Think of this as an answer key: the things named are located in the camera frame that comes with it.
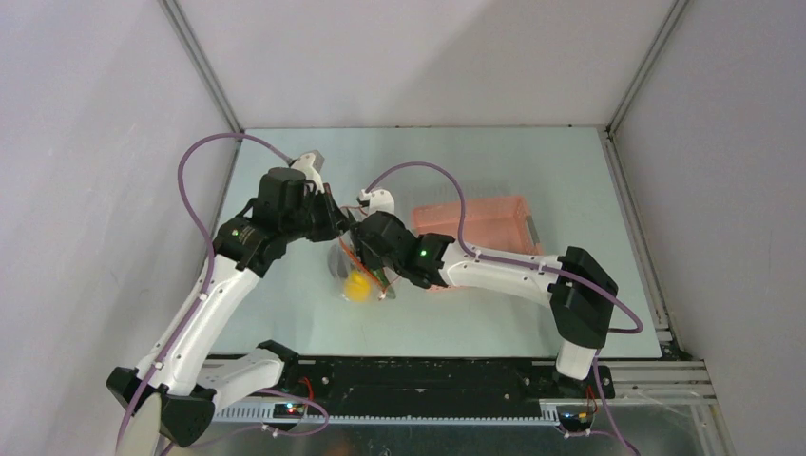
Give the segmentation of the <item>clear zip bag orange zipper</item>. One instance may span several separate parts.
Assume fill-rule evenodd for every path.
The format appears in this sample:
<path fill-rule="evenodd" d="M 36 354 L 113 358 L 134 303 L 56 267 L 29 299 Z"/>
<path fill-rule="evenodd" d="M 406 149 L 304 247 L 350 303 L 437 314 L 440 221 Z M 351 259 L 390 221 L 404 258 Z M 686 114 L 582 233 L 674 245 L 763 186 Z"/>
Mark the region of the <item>clear zip bag orange zipper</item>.
<path fill-rule="evenodd" d="M 397 298 L 398 275 L 386 268 L 371 268 L 362 259 L 351 231 L 338 237 L 327 253 L 328 271 L 341 296 L 354 303 L 391 301 Z"/>

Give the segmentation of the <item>yellow mango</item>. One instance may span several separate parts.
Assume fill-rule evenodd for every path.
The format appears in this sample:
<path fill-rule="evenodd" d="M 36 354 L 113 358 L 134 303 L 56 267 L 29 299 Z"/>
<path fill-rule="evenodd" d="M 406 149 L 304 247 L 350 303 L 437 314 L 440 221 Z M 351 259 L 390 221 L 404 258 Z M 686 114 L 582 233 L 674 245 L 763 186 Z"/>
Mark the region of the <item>yellow mango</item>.
<path fill-rule="evenodd" d="M 371 297 L 373 284 L 363 273 L 352 270 L 344 279 L 342 290 L 346 299 L 360 303 Z"/>

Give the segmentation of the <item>pink plastic basket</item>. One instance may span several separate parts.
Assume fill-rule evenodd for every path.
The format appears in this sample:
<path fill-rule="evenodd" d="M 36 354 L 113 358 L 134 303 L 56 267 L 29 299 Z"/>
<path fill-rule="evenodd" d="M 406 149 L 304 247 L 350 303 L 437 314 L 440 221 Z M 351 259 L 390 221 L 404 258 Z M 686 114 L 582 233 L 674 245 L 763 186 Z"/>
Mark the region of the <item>pink plastic basket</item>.
<path fill-rule="evenodd" d="M 458 201 L 418 206 L 411 211 L 411 227 L 418 235 L 436 233 L 458 237 Z M 467 201 L 464 240 L 473 246 L 528 256 L 545 251 L 522 196 L 489 197 Z"/>

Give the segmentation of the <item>green cucumber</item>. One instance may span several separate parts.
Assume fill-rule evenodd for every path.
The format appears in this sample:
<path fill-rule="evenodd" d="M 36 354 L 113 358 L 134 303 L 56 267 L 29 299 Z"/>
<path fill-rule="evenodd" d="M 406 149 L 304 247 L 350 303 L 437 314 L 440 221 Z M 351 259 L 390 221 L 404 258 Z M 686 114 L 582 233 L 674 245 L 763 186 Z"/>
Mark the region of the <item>green cucumber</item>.
<path fill-rule="evenodd" d="M 378 300 L 395 299 L 396 294 L 393 289 L 393 282 L 388 279 L 384 269 L 371 270 L 371 274 L 375 280 L 378 294 Z"/>

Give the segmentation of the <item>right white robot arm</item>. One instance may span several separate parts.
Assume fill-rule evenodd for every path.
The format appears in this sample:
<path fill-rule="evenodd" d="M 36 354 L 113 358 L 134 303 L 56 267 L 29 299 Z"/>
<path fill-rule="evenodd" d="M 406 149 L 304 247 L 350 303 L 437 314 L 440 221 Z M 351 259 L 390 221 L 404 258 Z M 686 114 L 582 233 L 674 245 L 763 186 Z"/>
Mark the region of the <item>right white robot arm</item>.
<path fill-rule="evenodd" d="M 421 289 L 477 288 L 550 309 L 562 339 L 554 388 L 576 397 L 589 387 L 618 287 L 588 251 L 569 247 L 559 256 L 530 256 L 483 250 L 449 235 L 416 235 L 383 211 L 353 222 L 350 237 L 366 268 L 388 268 Z"/>

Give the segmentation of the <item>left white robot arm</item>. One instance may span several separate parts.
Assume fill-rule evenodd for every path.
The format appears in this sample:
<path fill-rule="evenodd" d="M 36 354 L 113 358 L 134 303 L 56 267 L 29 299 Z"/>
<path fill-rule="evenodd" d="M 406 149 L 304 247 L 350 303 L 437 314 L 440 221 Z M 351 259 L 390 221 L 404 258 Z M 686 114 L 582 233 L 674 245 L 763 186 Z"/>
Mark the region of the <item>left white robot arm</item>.
<path fill-rule="evenodd" d="M 204 362 L 229 318 L 290 243 L 334 240 L 347 219 L 319 172 L 296 161 L 262 176 L 256 197 L 218 231 L 190 295 L 163 336 L 134 368 L 117 367 L 106 386 L 135 414 L 161 401 L 158 432 L 178 447 L 197 442 L 216 412 L 263 389 L 289 395 L 300 383 L 295 352 L 265 342 L 216 368 Z"/>

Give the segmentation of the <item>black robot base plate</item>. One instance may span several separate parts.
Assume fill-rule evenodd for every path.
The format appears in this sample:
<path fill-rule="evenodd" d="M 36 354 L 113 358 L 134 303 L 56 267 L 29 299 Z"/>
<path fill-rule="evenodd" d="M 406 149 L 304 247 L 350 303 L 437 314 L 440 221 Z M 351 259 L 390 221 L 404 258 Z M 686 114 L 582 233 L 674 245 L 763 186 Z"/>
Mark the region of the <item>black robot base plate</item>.
<path fill-rule="evenodd" d="M 541 358 L 301 356 L 278 389 L 313 399 L 333 418 L 536 418 L 549 400 L 615 396 L 609 368 L 585 380 Z"/>

